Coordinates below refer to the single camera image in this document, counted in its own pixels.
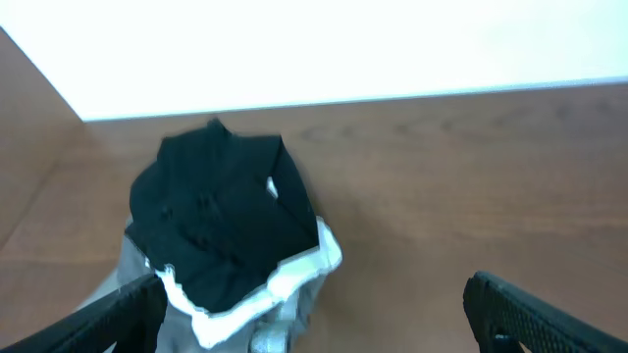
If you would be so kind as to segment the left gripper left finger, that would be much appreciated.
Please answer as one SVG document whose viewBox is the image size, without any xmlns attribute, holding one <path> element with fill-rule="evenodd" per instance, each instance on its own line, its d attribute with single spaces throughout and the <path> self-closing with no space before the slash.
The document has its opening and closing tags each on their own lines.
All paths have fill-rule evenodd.
<svg viewBox="0 0 628 353">
<path fill-rule="evenodd" d="M 167 305 L 161 279 L 145 275 L 1 351 L 153 353 Z"/>
</svg>

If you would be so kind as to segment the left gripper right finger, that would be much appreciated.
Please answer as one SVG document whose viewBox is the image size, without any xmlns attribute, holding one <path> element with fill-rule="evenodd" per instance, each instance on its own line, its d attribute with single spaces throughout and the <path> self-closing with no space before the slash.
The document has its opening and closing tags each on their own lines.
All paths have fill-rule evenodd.
<svg viewBox="0 0 628 353">
<path fill-rule="evenodd" d="M 463 309 L 481 353 L 614 353 L 627 342 L 488 272 L 469 278 Z"/>
</svg>

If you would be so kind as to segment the black long pants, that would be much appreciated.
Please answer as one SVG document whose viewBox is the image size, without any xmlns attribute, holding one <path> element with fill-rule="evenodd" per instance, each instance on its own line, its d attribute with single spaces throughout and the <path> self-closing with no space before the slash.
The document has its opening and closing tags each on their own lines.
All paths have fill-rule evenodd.
<svg viewBox="0 0 628 353">
<path fill-rule="evenodd" d="M 189 301 L 226 312 L 279 264 L 318 246 L 316 216 L 278 135 L 238 135 L 220 120 L 164 138 L 133 182 L 132 243 L 173 268 Z"/>
</svg>

